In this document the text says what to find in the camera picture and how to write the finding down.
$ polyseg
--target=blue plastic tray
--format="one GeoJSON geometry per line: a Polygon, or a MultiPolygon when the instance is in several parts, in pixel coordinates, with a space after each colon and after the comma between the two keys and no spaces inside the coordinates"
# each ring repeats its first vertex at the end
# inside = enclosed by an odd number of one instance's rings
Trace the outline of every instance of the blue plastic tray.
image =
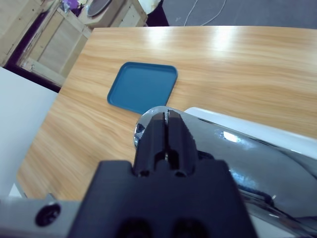
{"type": "Polygon", "coordinates": [[[127,62],[120,68],[107,100],[114,106],[144,114],[166,105],[176,79],[173,66],[127,62]]]}

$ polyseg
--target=wooden table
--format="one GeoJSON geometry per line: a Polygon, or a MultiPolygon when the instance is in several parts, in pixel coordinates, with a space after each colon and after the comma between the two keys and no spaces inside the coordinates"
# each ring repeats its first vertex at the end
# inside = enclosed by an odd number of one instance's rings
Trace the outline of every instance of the wooden table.
{"type": "Polygon", "coordinates": [[[29,197],[82,199],[100,160],[133,162],[140,115],[106,101],[127,61],[170,64],[167,103],[317,138],[317,31],[278,27],[95,29],[18,172],[29,197]]]}

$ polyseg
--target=white cable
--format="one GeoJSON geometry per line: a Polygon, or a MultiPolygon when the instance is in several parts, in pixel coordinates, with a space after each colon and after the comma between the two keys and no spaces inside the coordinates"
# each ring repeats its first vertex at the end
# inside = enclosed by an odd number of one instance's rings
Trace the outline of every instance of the white cable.
{"type": "Polygon", "coordinates": [[[191,9],[191,10],[190,10],[190,12],[188,13],[187,18],[186,18],[185,23],[184,23],[184,26],[186,26],[186,23],[187,23],[188,17],[189,17],[189,15],[192,13],[192,11],[194,10],[194,8],[195,8],[195,6],[196,6],[196,3],[197,3],[197,2],[198,2],[198,0],[196,0],[196,2],[194,3],[194,5],[193,5],[192,9],[191,9]]]}
{"type": "MultiPolygon", "coordinates": [[[[198,2],[198,0],[196,0],[196,2],[194,3],[192,9],[191,9],[190,12],[188,13],[188,15],[187,15],[187,17],[186,17],[186,20],[185,20],[185,23],[184,23],[184,26],[186,26],[188,17],[189,17],[189,15],[192,13],[192,11],[194,10],[194,7],[195,7],[195,5],[196,5],[197,2],[198,2]]],[[[223,10],[224,5],[226,4],[226,2],[227,2],[227,0],[224,0],[224,1],[223,1],[223,5],[222,5],[220,11],[218,12],[218,14],[217,14],[216,16],[214,16],[212,19],[206,21],[206,22],[205,22],[204,24],[202,24],[201,26],[205,26],[206,24],[208,24],[208,23],[210,23],[211,21],[213,21],[216,17],[218,17],[219,14],[222,12],[222,10],[223,10]]]]}

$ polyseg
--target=gray carpet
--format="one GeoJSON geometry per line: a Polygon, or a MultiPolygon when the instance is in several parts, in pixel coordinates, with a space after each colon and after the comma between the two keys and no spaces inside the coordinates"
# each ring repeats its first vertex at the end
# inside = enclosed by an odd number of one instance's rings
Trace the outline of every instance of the gray carpet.
{"type": "MultiPolygon", "coordinates": [[[[170,26],[184,25],[195,0],[164,0],[170,26]]],[[[198,0],[187,24],[198,26],[213,18],[223,0],[198,0]]],[[[207,25],[284,26],[317,29],[317,0],[227,0],[221,14],[207,25]]]]}

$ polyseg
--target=white panel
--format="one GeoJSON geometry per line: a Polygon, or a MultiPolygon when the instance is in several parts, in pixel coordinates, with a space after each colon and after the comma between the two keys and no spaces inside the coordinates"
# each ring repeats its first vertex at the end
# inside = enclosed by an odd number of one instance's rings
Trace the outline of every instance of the white panel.
{"type": "Polygon", "coordinates": [[[0,195],[9,195],[56,96],[56,92],[0,67],[0,195]]]}

